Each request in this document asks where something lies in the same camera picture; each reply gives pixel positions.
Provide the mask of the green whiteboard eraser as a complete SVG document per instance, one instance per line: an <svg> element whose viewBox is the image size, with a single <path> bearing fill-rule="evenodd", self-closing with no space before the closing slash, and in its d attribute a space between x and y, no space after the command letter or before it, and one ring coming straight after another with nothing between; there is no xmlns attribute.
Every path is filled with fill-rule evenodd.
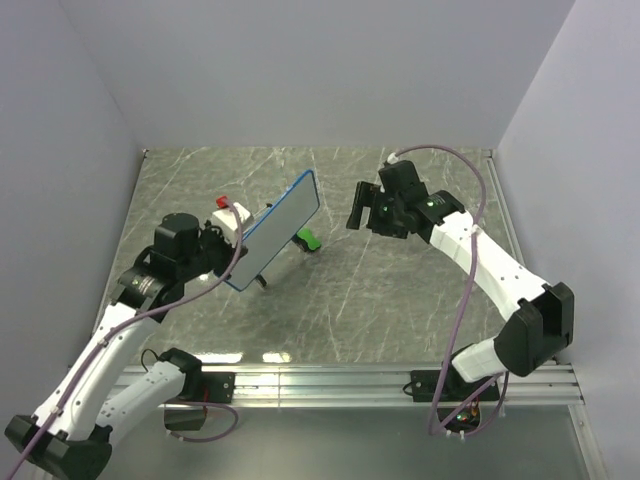
<svg viewBox="0 0 640 480"><path fill-rule="evenodd" d="M296 233L295 244L306 253L315 252L322 246L321 241L309 228L302 228Z"/></svg>

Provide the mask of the blue framed whiteboard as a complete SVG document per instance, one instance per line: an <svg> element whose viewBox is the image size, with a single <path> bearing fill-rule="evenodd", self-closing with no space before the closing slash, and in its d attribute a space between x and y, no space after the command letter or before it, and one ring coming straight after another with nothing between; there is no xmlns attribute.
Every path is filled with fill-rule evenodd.
<svg viewBox="0 0 640 480"><path fill-rule="evenodd" d="M306 223L318 211L319 207L320 200L315 173L308 169L273 203L265 222L268 227L265 238L269 241L269 259L265 268L288 243L295 244L296 233L302 228L308 228ZM238 260L226 280L226 283L238 292L245 290L252 283L249 269L250 243L248 236L254 225L243 234L242 246L246 248L247 252Z"/></svg>

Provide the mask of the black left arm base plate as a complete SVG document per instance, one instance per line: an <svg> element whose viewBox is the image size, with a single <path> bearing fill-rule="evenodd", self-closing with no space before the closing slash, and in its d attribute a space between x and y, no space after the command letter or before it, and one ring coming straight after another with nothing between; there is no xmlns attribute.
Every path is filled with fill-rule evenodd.
<svg viewBox="0 0 640 480"><path fill-rule="evenodd" d="M164 427L170 432L200 433L206 421L214 419L214 414L225 413L224 409L215 407L215 404L231 405L235 378L236 375L230 371L203 373L202 385L194 396L165 405Z"/></svg>

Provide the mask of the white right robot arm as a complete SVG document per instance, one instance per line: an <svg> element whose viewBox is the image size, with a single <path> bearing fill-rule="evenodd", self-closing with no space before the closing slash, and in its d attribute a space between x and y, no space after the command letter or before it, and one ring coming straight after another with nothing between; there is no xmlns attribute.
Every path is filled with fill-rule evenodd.
<svg viewBox="0 0 640 480"><path fill-rule="evenodd" d="M512 373L526 377L572 344L575 296L564 283L551 285L500 247L450 193L420 195L405 205L379 185L357 184L350 229L362 226L381 236L419 235L456 263L494 303L505 324L486 340L453 353L441 376L444 393L466 398L488 378Z"/></svg>

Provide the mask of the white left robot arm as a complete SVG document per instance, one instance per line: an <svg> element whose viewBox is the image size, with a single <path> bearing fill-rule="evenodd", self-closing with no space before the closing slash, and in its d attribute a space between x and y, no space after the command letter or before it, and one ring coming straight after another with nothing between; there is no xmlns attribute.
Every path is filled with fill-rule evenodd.
<svg viewBox="0 0 640 480"><path fill-rule="evenodd" d="M206 222L188 213L166 215L152 243L118 278L88 344L51 395L31 415L14 416L5 436L29 462L58 479L95 479L113 448L159 405L177 400L204 407L202 362L173 348L124 391L113 386L129 358L173 309L190 302L185 286L204 274L220 285L247 249L252 215L239 204Z"/></svg>

